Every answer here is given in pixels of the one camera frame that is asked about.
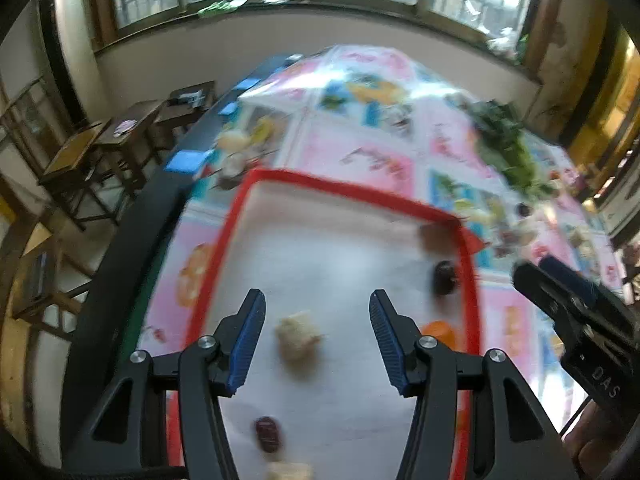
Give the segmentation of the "dark wooden chair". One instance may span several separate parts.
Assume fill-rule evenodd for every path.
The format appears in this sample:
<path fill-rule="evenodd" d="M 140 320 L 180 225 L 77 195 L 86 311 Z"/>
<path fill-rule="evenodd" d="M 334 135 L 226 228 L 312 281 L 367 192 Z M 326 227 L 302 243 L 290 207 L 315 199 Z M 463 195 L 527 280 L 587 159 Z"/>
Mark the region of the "dark wooden chair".
<path fill-rule="evenodd" d="M 102 156 L 96 147 L 103 129 L 102 122 L 79 130 L 68 128 L 43 77 L 25 84 L 1 112 L 1 131 L 53 205 L 81 231 L 90 222 L 119 225 L 118 209 L 99 196 L 99 188 L 110 177 L 101 168 Z"/>

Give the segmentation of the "pale sugarcane piece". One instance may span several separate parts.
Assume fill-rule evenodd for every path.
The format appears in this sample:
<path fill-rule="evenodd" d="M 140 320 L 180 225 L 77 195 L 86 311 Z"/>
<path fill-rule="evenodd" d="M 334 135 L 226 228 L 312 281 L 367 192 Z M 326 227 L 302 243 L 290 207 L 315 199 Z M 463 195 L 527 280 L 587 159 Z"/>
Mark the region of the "pale sugarcane piece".
<path fill-rule="evenodd" d="M 290 362 L 309 358 L 322 341 L 322 333 L 308 311 L 281 318 L 276 336 L 282 358 Z"/>
<path fill-rule="evenodd" d="M 312 480 L 314 470 L 308 464 L 271 462 L 267 467 L 267 480 Z"/>

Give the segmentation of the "green leafy vegetable bunch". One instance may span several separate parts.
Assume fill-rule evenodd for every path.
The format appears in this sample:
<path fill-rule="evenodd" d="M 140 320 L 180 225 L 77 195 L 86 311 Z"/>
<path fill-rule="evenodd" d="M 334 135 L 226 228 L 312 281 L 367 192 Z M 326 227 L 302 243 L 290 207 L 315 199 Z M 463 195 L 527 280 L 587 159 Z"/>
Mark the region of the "green leafy vegetable bunch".
<path fill-rule="evenodd" d="M 477 132 L 475 151 L 501 174 L 506 184 L 526 200 L 545 200 L 555 189 L 537 169 L 524 143 L 524 131 L 511 104 L 495 100 L 469 104 L 465 113 Z"/>

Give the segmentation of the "green cloth on sill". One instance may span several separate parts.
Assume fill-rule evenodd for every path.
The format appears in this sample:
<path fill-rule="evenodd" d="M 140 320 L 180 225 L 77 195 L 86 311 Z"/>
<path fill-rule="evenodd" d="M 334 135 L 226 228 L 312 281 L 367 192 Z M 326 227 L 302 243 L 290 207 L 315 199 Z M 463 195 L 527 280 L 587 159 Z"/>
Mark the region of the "green cloth on sill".
<path fill-rule="evenodd" d="M 211 3 L 203 9 L 198 10 L 199 18 L 207 18 L 208 16 L 216 16 L 227 14 L 238 10 L 247 3 L 247 0 L 220 0 Z"/>

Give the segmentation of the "dark wooden side table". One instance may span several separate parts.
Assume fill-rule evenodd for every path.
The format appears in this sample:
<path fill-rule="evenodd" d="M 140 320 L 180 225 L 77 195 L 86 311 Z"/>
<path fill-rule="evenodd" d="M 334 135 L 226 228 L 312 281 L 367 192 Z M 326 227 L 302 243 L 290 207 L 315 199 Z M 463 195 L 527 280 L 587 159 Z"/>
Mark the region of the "dark wooden side table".
<path fill-rule="evenodd" d="M 135 200 L 137 190 L 146 185 L 144 166 L 154 160 L 162 163 L 160 150 L 155 145 L 151 133 L 163 101 L 149 100 L 134 103 L 111 119 L 96 139 L 96 147 L 106 159 L 130 200 Z M 149 155 L 142 162 L 134 154 L 136 142 L 142 139 Z"/>

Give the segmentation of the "blue sponge block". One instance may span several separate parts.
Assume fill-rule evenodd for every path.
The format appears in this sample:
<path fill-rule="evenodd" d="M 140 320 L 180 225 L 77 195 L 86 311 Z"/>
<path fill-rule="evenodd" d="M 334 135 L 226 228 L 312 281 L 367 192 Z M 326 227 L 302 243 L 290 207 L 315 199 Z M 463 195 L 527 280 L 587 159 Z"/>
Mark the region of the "blue sponge block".
<path fill-rule="evenodd" d="M 211 154 L 213 154 L 212 150 L 180 150 L 168 159 L 164 170 L 167 172 L 175 172 L 176 174 L 196 174 Z"/>

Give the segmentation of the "colourful fruit print tablecloth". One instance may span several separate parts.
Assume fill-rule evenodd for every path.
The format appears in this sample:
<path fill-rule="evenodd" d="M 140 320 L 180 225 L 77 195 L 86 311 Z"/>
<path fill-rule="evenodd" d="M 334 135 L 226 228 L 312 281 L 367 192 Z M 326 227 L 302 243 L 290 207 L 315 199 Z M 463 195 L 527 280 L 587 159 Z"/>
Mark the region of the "colourful fruit print tablecloth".
<path fill-rule="evenodd" d="M 254 168 L 281 168 L 356 183 L 420 200 L 458 216 L 484 244 L 480 274 L 483 336 L 504 344 L 556 426 L 585 391 L 560 367 L 562 344 L 550 320 L 508 285 L 519 258 L 552 255 L 587 278 L 622 291 L 620 266 L 605 228 L 577 197 L 578 172 L 562 148 L 524 131 L 540 174 L 554 187 L 526 200 L 475 151 L 477 132 L 465 92 L 380 47 L 337 46 L 247 78 L 220 111 L 206 163 L 149 284 L 137 343 L 175 351 L 186 338 L 208 259 L 238 189 Z"/>

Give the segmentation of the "dark purple plum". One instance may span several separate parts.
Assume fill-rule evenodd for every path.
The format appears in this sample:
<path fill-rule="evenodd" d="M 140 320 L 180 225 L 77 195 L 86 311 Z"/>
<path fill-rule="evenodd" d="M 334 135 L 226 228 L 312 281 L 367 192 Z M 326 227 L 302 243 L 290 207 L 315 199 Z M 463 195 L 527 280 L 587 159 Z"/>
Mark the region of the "dark purple plum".
<path fill-rule="evenodd" d="M 432 273 L 432 289 L 435 296 L 448 296 L 458 287 L 458 274 L 454 263 L 440 260 L 435 264 Z"/>

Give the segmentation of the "red rimmed white tray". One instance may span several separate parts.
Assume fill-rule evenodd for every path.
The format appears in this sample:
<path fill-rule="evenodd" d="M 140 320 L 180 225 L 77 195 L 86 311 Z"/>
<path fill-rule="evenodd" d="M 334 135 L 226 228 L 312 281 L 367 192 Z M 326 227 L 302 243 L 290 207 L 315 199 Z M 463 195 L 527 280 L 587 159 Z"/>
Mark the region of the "red rimmed white tray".
<path fill-rule="evenodd" d="M 246 381 L 221 401 L 242 479 L 266 478 L 254 422 L 280 426 L 279 460 L 308 464 L 317 479 L 393 479 L 414 410 L 388 379 L 369 316 L 383 289 L 418 325 L 448 322 L 458 346 L 480 348 L 477 303 L 468 286 L 432 292 L 440 260 L 459 262 L 454 222 L 439 210 L 356 184 L 285 170 L 256 170 L 235 195 L 214 245 L 186 340 L 215 330 L 261 290 L 266 318 Z M 307 359 L 279 350 L 281 318 L 308 311 L 322 341 Z"/>

